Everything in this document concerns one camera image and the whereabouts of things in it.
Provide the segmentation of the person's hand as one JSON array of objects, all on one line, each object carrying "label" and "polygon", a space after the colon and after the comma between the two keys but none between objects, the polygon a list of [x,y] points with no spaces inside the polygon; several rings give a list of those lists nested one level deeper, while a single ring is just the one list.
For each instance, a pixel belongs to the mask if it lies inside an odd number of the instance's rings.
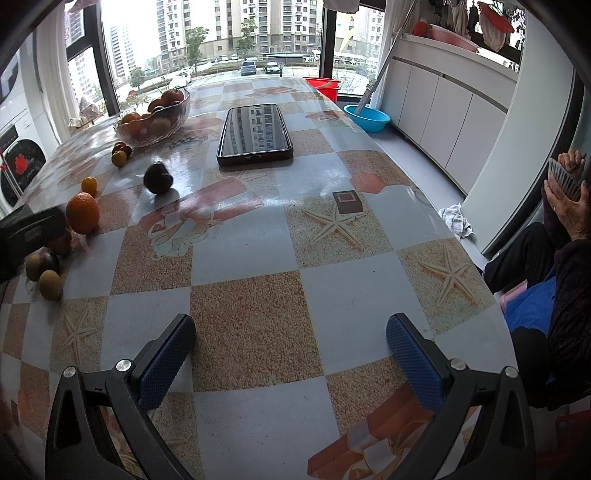
[{"label": "person's hand", "polygon": [[589,189],[583,181],[580,185],[580,198],[571,200],[562,190],[553,174],[544,181],[546,198],[567,230],[572,241],[587,240],[590,232]]}]

